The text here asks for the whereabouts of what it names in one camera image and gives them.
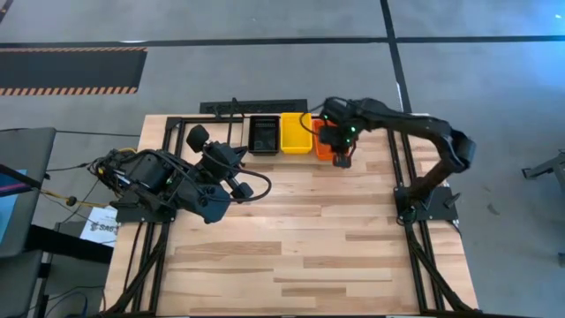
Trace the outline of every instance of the wooden tabletop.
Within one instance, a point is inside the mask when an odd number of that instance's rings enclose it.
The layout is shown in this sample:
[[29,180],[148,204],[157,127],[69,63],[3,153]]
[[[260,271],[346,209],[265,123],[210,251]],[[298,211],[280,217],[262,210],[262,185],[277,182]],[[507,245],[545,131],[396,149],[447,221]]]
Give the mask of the wooden tabletop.
[[[161,147],[168,116],[146,116],[139,149]],[[228,125],[204,126],[211,140],[226,140]],[[242,124],[234,124],[232,146],[240,144],[242,131]],[[437,152],[426,140],[411,138],[411,145],[422,175],[437,162]],[[185,145],[182,157],[196,163],[200,154]],[[266,198],[233,204],[210,225],[179,211],[170,229],[158,315],[418,312],[406,238],[396,224],[396,180],[386,131],[361,133],[348,170],[300,163],[246,168],[273,181]],[[255,193],[266,188],[260,179],[237,178]],[[446,222],[428,224],[438,270],[464,302],[477,307],[459,235]],[[130,223],[119,230],[105,289],[109,305],[122,293],[137,227]],[[130,279],[137,272],[144,231],[145,226]],[[433,308],[429,278],[422,271]],[[151,273],[146,282],[142,309],[148,306]]]

